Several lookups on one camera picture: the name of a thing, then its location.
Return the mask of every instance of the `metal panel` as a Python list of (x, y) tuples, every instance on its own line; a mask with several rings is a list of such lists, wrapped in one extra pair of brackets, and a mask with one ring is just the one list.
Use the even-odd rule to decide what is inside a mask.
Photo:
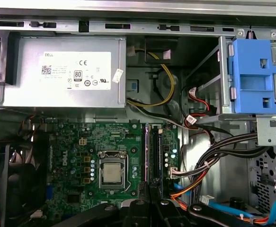
[[(20, 38), (17, 81), (5, 86), (0, 106), (15, 107), (106, 107), (125, 106), (125, 39), (122, 37)], [(117, 69), (124, 75), (110, 90), (45, 88), (40, 83), (38, 61), (44, 52), (111, 52), (111, 77)]]
[[(266, 184), (261, 181), (261, 175), (266, 175), (267, 180), (272, 184)], [(273, 147), (272, 153), (264, 153), (260, 157), (249, 161), (249, 177), (251, 189), (256, 186), (258, 194), (250, 191), (251, 205), (259, 205), (259, 210), (267, 213), (276, 200), (276, 146)]]
[(98, 0), (39, 0), (25, 1), (0, 0), (0, 9), (53, 9), (53, 10), (85, 10), (85, 11), (126, 11), (126, 12), (159, 12), (185, 14), (215, 14), (215, 15), (251, 15), (275, 16), (276, 1), (217, 1), (202, 0), (193, 2), (183, 1), (98, 1)]

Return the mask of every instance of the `80 plus logo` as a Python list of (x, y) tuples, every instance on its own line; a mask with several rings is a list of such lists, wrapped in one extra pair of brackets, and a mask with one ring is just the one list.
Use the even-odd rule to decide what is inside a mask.
[(83, 72), (81, 70), (75, 70), (73, 72), (73, 80), (74, 81), (82, 81)]

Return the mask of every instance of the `yellow wire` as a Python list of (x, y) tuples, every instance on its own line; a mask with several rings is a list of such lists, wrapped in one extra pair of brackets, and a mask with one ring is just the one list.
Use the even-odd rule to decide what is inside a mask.
[[(160, 59), (157, 55), (155, 55), (152, 52), (148, 52), (149, 55), (151, 55), (154, 59)], [(175, 91), (175, 80), (170, 72), (170, 70), (167, 68), (167, 66), (165, 64), (161, 64), (161, 67), (164, 69), (164, 71), (167, 73), (168, 78), (170, 79), (170, 91), (168, 96), (161, 102), (159, 103), (155, 103), (155, 104), (141, 104), (141, 103), (137, 103), (135, 101), (131, 101), (128, 100), (128, 102), (130, 102), (131, 104), (135, 105), (135, 106), (140, 106), (140, 107), (153, 107), (153, 106), (159, 106), (159, 105), (164, 105), (165, 103), (167, 103), (169, 101), (169, 99), (171, 99), (171, 97), (174, 94)]]

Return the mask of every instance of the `wire bundle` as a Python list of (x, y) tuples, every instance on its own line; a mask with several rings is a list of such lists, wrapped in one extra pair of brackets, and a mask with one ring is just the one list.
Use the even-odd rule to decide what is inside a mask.
[(215, 163), (219, 161), (220, 158), (226, 156), (226, 155), (232, 155), (235, 157), (241, 157), (241, 158), (251, 158), (251, 157), (257, 157), (264, 152), (266, 152), (270, 147), (256, 147), (252, 149), (246, 149), (246, 150), (236, 150), (236, 149), (228, 149), (222, 147), (239, 143), (242, 141), (247, 140), (254, 140), (257, 138), (256, 133), (248, 133), (243, 134), (239, 136), (230, 137), (224, 140), (219, 141), (218, 143), (211, 146), (199, 159), (197, 165), (195, 166), (194, 170), (187, 171), (187, 172), (178, 172), (173, 171), (173, 174), (175, 176), (179, 177), (191, 177), (191, 184), (184, 188), (183, 190), (171, 194), (172, 199), (177, 198), (178, 196), (191, 191), (191, 203), (197, 202), (199, 198), (200, 188), (197, 188), (197, 192), (194, 194), (194, 190), (198, 185), (201, 184), (203, 178), (207, 174), (209, 168), (213, 166)]

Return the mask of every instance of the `barcode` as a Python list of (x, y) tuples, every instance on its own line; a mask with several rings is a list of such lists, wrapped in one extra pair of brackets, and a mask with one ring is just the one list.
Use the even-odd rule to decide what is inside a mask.
[(43, 75), (51, 75), (52, 73), (52, 66), (51, 65), (43, 65), (42, 66), (42, 74)]

